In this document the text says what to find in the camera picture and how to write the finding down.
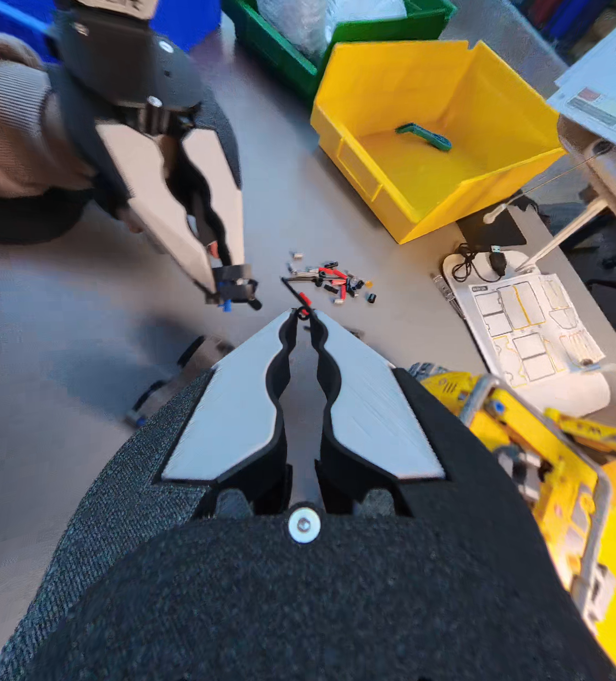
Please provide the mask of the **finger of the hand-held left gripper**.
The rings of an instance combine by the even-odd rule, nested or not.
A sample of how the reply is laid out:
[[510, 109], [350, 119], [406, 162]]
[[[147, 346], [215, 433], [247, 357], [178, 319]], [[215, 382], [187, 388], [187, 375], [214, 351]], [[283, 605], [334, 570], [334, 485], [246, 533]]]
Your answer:
[[177, 181], [205, 253], [216, 243], [218, 259], [223, 265], [243, 265], [242, 191], [214, 130], [195, 128], [182, 137], [177, 155]]
[[133, 224], [175, 260], [206, 298], [216, 300], [209, 247], [217, 238], [203, 207], [193, 198], [183, 205], [168, 188], [159, 143], [124, 124], [96, 124], [95, 131], [127, 188]]

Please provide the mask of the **black flat pad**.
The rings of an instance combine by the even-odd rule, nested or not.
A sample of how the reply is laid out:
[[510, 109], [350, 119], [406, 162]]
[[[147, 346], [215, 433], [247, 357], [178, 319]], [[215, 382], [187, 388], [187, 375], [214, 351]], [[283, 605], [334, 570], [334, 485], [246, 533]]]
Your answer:
[[457, 220], [463, 242], [471, 251], [489, 252], [493, 246], [510, 248], [524, 246], [527, 243], [508, 207], [504, 208], [492, 222], [485, 222], [484, 217], [494, 213], [500, 206], [493, 204]]

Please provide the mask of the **green brick separator tool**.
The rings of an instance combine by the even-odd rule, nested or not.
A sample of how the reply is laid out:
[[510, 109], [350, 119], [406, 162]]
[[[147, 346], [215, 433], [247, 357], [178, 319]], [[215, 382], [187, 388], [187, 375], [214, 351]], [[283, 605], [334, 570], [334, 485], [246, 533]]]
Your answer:
[[443, 135], [434, 133], [417, 123], [406, 123], [395, 128], [396, 134], [412, 134], [417, 138], [430, 144], [433, 148], [443, 152], [449, 152], [452, 149], [452, 142]]

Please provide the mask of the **clear plastic bags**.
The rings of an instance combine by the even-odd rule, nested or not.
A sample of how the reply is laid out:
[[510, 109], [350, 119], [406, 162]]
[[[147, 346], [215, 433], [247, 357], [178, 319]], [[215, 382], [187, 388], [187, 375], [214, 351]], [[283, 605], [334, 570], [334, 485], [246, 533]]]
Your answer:
[[257, 1], [258, 11], [291, 45], [317, 64], [339, 23], [401, 19], [403, 1]]

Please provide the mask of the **small yellow storage bin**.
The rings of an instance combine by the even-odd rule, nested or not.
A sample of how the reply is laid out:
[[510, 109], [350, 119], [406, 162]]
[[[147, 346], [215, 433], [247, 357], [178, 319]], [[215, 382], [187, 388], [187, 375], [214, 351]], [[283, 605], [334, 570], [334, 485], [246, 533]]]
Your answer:
[[[404, 244], [511, 196], [566, 154], [559, 115], [484, 42], [332, 49], [311, 125], [326, 156]], [[443, 152], [395, 128], [445, 136]]]

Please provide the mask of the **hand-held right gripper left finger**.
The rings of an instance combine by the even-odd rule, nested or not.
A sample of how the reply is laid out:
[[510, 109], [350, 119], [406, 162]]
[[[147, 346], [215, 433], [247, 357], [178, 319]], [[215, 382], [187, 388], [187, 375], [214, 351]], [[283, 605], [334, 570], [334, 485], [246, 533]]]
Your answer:
[[281, 486], [287, 440], [280, 397], [290, 382], [296, 311], [288, 310], [213, 367], [161, 468], [161, 484], [239, 489], [258, 501]]

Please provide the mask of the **person's left forearm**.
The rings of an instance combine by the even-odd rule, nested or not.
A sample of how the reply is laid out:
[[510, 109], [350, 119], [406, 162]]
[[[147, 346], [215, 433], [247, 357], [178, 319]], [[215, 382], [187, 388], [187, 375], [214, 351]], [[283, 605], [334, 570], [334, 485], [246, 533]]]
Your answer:
[[0, 198], [90, 189], [94, 175], [67, 138], [39, 55], [0, 33]]

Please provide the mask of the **book stand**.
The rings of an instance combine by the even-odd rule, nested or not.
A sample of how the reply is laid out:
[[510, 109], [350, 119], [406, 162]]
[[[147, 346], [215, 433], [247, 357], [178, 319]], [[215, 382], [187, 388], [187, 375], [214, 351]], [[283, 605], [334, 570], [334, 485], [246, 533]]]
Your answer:
[[[559, 124], [559, 132], [565, 149], [572, 153], [575, 160], [581, 161], [582, 169], [588, 175], [596, 196], [579, 216], [571, 220], [556, 236], [550, 236], [538, 251], [528, 255], [518, 250], [507, 250], [506, 274], [500, 280], [530, 272], [556, 274], [561, 279], [585, 327], [605, 353], [605, 358], [599, 364], [553, 379], [551, 382], [525, 389], [512, 389], [541, 413], [552, 407], [574, 417], [586, 417], [596, 415], [610, 406], [616, 409], [616, 333], [608, 321], [602, 321], [602, 313], [587, 286], [579, 277], [574, 277], [574, 272], [568, 272], [570, 267], [560, 246], [568, 238], [579, 234], [605, 210], [610, 210], [612, 216], [616, 218], [616, 146], [596, 138], [593, 133], [585, 131], [566, 118]], [[448, 255], [442, 262], [440, 273], [449, 286], [450, 292], [447, 297], [456, 304], [474, 339], [455, 297], [455, 288], [457, 283], [468, 283], [474, 279], [478, 279], [480, 283], [497, 281], [494, 281], [495, 276], [491, 271], [487, 253], [478, 253], [473, 260], [472, 273], [468, 274], [465, 280], [458, 281], [452, 270], [460, 265], [462, 260], [459, 253]], [[484, 361], [483, 353], [475, 339], [474, 343]], [[485, 361], [484, 364], [490, 374], [497, 376], [490, 372]]]

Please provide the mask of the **instruction booklet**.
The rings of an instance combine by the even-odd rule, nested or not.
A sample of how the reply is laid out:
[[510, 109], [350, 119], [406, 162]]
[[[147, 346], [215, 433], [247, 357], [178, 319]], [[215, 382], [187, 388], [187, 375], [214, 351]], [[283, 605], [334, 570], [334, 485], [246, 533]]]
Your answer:
[[616, 28], [555, 81], [556, 112], [616, 145]]

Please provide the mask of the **green storage bin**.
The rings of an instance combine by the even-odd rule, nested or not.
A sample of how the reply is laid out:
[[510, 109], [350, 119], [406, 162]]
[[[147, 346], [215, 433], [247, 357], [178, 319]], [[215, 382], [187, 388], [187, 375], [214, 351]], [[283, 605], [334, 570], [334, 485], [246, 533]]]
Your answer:
[[326, 52], [313, 63], [268, 21], [256, 1], [221, 1], [221, 11], [235, 27], [236, 41], [262, 67], [312, 107], [334, 45], [359, 41], [436, 40], [457, 13], [450, 1], [404, 1], [402, 18], [347, 21], [337, 25]]

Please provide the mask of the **yellow toy robot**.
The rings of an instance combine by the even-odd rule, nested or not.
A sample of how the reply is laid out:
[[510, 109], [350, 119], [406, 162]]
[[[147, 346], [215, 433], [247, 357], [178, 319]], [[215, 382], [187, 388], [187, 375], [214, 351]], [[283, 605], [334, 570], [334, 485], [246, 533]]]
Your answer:
[[600, 562], [616, 511], [616, 428], [540, 413], [492, 374], [416, 363], [409, 373], [483, 443], [530, 508], [559, 579], [595, 632], [616, 577]]

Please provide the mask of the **pile of small building pieces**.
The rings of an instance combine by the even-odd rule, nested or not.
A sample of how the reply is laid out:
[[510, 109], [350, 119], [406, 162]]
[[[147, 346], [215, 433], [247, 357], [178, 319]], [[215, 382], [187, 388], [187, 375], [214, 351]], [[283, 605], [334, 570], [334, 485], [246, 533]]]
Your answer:
[[349, 299], [372, 293], [373, 282], [342, 268], [337, 260], [326, 260], [317, 266], [304, 263], [301, 251], [290, 251], [285, 282], [289, 285], [312, 285], [326, 292], [334, 306], [342, 306]]

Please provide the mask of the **black block piece blue pins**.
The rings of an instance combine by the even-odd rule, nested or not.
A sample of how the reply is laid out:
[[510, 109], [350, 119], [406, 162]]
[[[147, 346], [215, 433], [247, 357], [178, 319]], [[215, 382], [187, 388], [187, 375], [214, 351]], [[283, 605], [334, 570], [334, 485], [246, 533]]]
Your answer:
[[208, 304], [229, 311], [233, 304], [248, 304], [254, 311], [262, 309], [256, 294], [258, 281], [250, 264], [219, 266], [212, 269], [214, 290], [206, 295]]

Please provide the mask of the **grey desk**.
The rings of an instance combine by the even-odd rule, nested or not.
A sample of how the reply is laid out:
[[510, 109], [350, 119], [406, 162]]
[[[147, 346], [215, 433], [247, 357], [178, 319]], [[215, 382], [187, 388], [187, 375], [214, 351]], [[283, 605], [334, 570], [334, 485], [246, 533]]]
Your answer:
[[[458, 228], [399, 245], [233, 40], [190, 58], [235, 130], [260, 311], [207, 306], [95, 204], [46, 244], [0, 246], [0, 680], [616, 680], [515, 485], [407, 371], [484, 368], [430, 277]], [[142, 427], [126, 413], [198, 336], [236, 349], [295, 310], [290, 251], [373, 282], [375, 304], [293, 287], [397, 368], [444, 481], [362, 502], [329, 484], [296, 315], [281, 486], [161, 484], [213, 368]]]

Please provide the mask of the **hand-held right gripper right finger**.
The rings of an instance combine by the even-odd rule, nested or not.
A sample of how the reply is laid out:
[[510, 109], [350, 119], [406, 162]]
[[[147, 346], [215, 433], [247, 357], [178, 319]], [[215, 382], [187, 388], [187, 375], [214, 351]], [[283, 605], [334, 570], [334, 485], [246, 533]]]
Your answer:
[[444, 481], [445, 471], [385, 357], [325, 312], [311, 316], [326, 397], [321, 474], [353, 501], [371, 489]]

